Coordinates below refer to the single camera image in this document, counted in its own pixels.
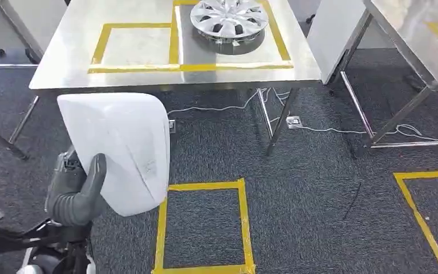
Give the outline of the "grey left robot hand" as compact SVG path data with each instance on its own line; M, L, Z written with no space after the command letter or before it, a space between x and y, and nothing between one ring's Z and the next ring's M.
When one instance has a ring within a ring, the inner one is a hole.
M103 200L100 192L107 173L106 156L98 153L92 157L90 169L86 171L73 146L58 155L51 183L48 188L47 204L52 204L62 195L77 194L78 200L92 204Z

